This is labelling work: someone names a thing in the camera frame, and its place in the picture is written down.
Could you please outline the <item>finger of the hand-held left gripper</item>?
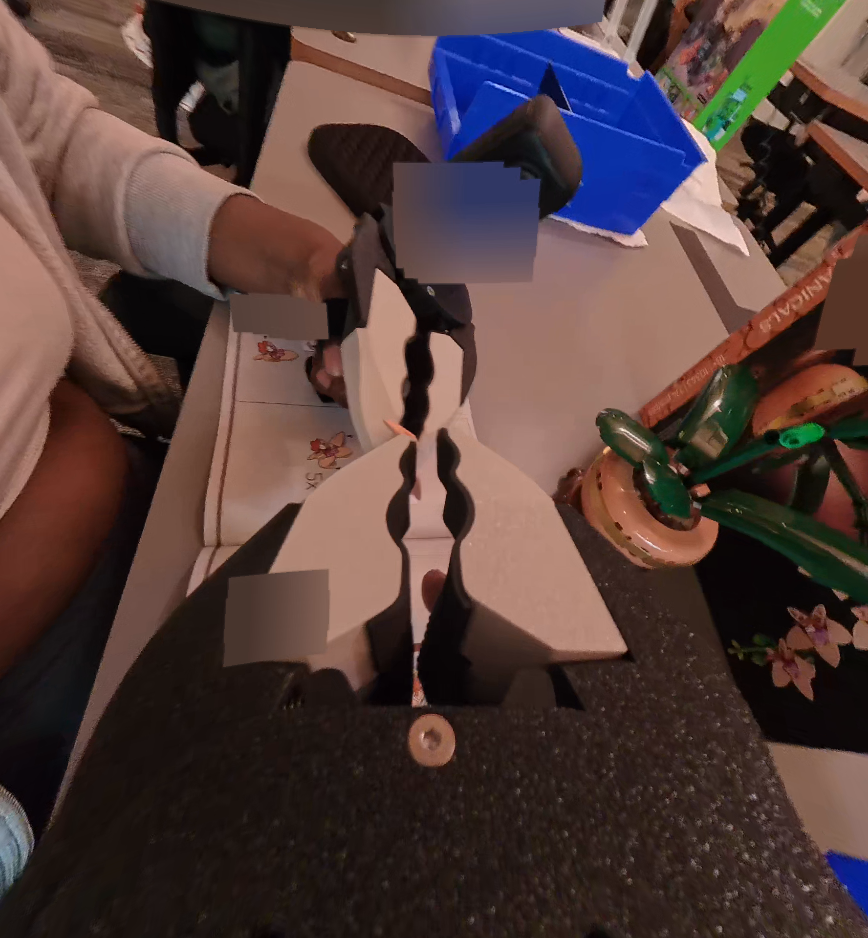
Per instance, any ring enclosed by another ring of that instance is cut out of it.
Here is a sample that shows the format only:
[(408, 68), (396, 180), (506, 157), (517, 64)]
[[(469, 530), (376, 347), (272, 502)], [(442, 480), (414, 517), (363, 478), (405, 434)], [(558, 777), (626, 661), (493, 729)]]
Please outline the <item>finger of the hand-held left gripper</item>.
[(347, 407), (362, 449), (393, 439), (394, 425), (408, 427), (403, 421), (406, 346), (416, 332), (416, 318), (401, 290), (375, 270), (367, 323), (346, 338)]
[(459, 338), (432, 332), (428, 339), (433, 374), (428, 384), (428, 414), (423, 425), (423, 441), (434, 442), (442, 428), (475, 437), (470, 389), (475, 379), (477, 353), (472, 332), (460, 331)]

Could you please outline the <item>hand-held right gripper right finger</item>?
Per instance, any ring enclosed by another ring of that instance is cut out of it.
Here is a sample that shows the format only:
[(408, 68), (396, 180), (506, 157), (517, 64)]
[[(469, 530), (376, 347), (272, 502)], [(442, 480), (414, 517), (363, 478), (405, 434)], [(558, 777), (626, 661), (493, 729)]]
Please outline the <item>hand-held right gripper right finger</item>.
[(448, 569), (418, 656), (429, 705), (498, 705), (526, 671), (628, 646), (551, 497), (473, 436), (441, 429)]

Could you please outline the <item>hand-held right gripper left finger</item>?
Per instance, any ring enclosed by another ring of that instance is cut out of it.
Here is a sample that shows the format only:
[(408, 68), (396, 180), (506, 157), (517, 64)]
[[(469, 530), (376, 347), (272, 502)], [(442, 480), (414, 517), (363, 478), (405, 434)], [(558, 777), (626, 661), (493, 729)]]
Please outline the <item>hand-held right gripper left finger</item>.
[(305, 500), (269, 571), (279, 610), (305, 614), (279, 659), (337, 670), (373, 704), (412, 700), (413, 485), (414, 439), (366, 452)]

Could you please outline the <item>person's left forearm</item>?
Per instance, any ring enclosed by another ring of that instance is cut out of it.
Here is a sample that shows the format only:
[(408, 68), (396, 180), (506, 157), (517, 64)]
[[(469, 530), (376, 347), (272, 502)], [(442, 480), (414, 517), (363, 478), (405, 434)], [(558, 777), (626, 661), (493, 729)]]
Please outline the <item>person's left forearm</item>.
[(261, 204), (182, 148), (91, 107), (73, 125), (50, 198), (68, 248), (215, 299), (234, 288), (209, 270), (214, 220), (229, 202)]

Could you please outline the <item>person's left hand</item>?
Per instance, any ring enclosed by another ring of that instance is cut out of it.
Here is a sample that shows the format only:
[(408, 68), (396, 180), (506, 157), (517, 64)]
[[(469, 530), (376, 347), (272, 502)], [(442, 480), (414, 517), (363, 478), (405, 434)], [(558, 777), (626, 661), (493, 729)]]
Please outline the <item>person's left hand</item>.
[[(318, 224), (270, 205), (255, 209), (256, 233), (253, 247), (264, 263), (263, 285), (254, 292), (278, 293), (312, 301), (326, 307), (344, 300), (337, 259), (343, 244)], [(315, 341), (309, 359), (308, 378), (319, 394), (347, 407), (347, 390), (337, 329)]]

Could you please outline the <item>black honeycomb cushion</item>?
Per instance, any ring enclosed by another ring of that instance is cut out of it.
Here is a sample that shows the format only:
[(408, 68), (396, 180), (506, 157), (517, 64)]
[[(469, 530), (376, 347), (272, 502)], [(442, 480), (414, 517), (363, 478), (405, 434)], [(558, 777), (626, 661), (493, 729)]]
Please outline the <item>black honeycomb cushion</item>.
[(429, 158), (399, 132), (371, 124), (324, 124), (307, 142), (309, 159), (351, 214), (381, 218), (393, 205), (393, 166)]

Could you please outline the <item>orchid instruction booklet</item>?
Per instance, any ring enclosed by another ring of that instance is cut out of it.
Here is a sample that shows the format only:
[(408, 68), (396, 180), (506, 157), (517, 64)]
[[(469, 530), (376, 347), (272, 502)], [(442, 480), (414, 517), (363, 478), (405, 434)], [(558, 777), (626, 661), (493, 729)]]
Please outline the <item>orchid instruction booklet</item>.
[(305, 373), (307, 342), (229, 333), (192, 593), (289, 503), (363, 449), (347, 410), (325, 404)]

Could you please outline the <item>wood-edged table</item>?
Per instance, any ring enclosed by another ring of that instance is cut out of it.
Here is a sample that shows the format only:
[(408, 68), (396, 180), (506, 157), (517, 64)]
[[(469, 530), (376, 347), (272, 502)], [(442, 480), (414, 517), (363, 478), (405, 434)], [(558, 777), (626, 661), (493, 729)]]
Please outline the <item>wood-edged table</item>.
[(430, 106), (432, 36), (343, 33), (293, 27), (293, 61), (313, 64), (365, 85)]

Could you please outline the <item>black orchid set box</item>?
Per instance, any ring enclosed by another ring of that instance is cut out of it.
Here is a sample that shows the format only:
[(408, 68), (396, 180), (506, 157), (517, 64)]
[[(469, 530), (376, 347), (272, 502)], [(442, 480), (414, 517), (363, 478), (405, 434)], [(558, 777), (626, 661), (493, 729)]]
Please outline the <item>black orchid set box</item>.
[[(825, 436), (733, 468), (711, 490), (803, 512), (868, 548), (868, 220), (644, 405), (641, 422), (677, 428), (723, 366), (749, 369), (757, 383), (743, 443), (811, 421)], [(868, 754), (868, 601), (723, 527), (696, 572), (767, 739)]]

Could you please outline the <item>blue plastic bin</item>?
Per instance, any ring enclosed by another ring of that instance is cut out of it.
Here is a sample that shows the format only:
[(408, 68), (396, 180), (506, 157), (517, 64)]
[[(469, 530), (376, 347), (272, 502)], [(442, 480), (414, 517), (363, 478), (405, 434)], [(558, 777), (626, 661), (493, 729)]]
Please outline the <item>blue plastic bin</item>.
[(437, 38), (428, 75), (443, 157), (541, 94), (550, 68), (582, 160), (581, 185), (555, 216), (632, 235), (706, 158), (650, 74), (563, 32)]

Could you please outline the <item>white tissue paper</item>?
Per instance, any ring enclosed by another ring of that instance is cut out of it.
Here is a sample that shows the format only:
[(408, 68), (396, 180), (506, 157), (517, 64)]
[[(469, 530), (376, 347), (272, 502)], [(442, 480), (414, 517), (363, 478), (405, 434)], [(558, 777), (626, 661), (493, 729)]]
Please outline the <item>white tissue paper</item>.
[(696, 168), (661, 208), (688, 227), (748, 256), (749, 250), (733, 216), (721, 202), (720, 181), (716, 171), (716, 151), (705, 135), (685, 119), (682, 124), (697, 144), (704, 162)]

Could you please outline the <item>person's leg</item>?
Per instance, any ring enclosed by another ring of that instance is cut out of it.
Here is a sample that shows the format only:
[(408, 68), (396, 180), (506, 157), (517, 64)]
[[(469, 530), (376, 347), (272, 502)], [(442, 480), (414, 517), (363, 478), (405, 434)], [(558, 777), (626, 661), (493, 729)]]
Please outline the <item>person's leg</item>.
[(72, 380), (59, 381), (41, 455), (0, 519), (0, 680), (88, 580), (127, 475), (127, 450), (108, 416)]

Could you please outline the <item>person's torso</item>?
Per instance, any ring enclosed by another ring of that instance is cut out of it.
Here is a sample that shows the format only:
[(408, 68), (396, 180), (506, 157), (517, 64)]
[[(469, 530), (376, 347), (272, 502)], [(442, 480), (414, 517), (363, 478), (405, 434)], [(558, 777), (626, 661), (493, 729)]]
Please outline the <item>person's torso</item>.
[(0, 2), (0, 519), (41, 455), (66, 374), (120, 422), (172, 432), (176, 397), (69, 253), (138, 268), (128, 184), (161, 154), (176, 152), (102, 111)]

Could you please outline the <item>green cardboard box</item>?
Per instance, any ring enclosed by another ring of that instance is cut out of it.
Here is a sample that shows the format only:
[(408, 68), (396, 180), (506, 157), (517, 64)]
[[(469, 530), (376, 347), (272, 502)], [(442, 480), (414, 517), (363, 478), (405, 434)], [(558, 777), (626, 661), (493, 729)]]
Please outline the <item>green cardboard box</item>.
[(720, 151), (745, 124), (844, 4), (843, 1), (724, 2), (712, 15), (749, 14), (768, 20), (767, 29), (694, 124), (715, 151)]

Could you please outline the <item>wooden table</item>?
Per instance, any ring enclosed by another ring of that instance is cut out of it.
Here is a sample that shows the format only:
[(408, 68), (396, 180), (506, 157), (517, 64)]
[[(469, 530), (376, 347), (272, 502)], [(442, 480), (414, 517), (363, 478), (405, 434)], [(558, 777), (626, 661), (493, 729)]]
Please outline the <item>wooden table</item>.
[(868, 144), (868, 87), (837, 67), (819, 67), (799, 59), (791, 68), (818, 103), (814, 119)]
[(806, 137), (815, 142), (859, 189), (868, 193), (868, 143), (820, 121), (807, 127)]

